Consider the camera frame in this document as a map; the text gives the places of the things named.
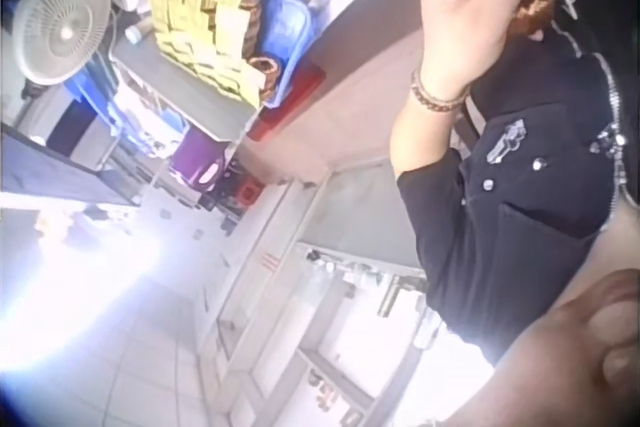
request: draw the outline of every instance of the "zipper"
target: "zipper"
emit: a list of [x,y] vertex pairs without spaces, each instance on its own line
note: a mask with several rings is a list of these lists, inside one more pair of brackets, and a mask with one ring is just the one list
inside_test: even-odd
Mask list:
[[620,190],[626,190],[625,185],[627,183],[627,172],[625,170],[623,160],[623,148],[626,144],[626,139],[620,132],[620,108],[622,105],[622,98],[620,96],[620,91],[618,90],[617,82],[613,76],[613,72],[611,71],[609,63],[602,56],[602,54],[595,53],[593,55],[596,59],[598,59],[600,67],[602,68],[602,71],[604,72],[604,75],[607,79],[607,86],[609,89],[609,105],[611,106],[611,112],[613,114],[613,122],[611,122],[611,124],[609,124],[607,128],[598,136],[599,143],[605,148],[605,154],[613,158],[614,163],[613,180],[615,186],[613,197],[611,198],[611,206],[609,208],[609,218],[602,226],[602,230],[605,230],[608,227],[611,218],[613,217],[613,212],[615,211],[616,205],[618,203]]
[[[571,43],[571,46],[573,47],[573,50],[576,54],[576,58],[582,57],[583,52],[573,36],[570,33],[562,30],[555,20],[552,21],[551,25],[557,33],[566,37],[567,40]],[[600,133],[600,135],[598,136],[598,142],[594,142],[591,147],[592,152],[594,151],[594,149],[600,151],[601,148],[604,148],[607,156],[614,159],[613,178],[615,189],[613,197],[611,199],[611,206],[609,208],[609,219],[602,227],[602,229],[604,230],[608,226],[609,220],[611,220],[611,217],[613,216],[613,212],[618,202],[618,195],[620,193],[620,190],[622,190],[624,196],[631,205],[633,205],[636,209],[639,209],[640,207],[635,203],[635,201],[631,197],[631,194],[626,188],[627,172],[624,166],[623,158],[623,148],[626,144],[626,139],[620,131],[620,109],[622,107],[622,97],[620,96],[620,91],[618,90],[616,79],[613,76],[613,72],[607,60],[602,56],[602,54],[595,53],[593,55],[600,63],[600,68],[604,72],[604,75],[607,79],[607,86],[609,89],[609,105],[613,114],[613,122]]]

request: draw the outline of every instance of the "white fan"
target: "white fan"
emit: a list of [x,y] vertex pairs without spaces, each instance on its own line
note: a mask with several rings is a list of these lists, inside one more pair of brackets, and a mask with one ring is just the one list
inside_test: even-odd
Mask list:
[[111,0],[20,0],[14,17],[18,67],[41,85],[78,72],[109,25]]

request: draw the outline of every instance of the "wrist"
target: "wrist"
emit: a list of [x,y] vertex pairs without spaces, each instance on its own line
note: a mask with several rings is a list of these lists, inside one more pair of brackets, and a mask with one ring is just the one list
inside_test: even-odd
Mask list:
[[459,98],[467,88],[467,83],[447,74],[444,69],[437,69],[424,63],[418,71],[420,82],[432,97],[450,101]]

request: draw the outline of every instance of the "hand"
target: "hand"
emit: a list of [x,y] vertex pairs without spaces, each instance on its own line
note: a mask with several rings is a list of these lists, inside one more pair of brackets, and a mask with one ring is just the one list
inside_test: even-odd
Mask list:
[[521,0],[422,0],[427,92],[452,100],[484,74],[504,49]]
[[640,407],[639,287],[639,271],[618,271],[540,318],[445,425],[626,425]]

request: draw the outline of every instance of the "blue crate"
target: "blue crate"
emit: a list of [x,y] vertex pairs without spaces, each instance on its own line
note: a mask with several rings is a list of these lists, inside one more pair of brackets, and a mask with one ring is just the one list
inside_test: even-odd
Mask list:
[[316,38],[313,17],[301,0],[262,0],[262,24],[256,53],[278,59],[282,74],[265,106],[280,106],[289,91],[296,65]]

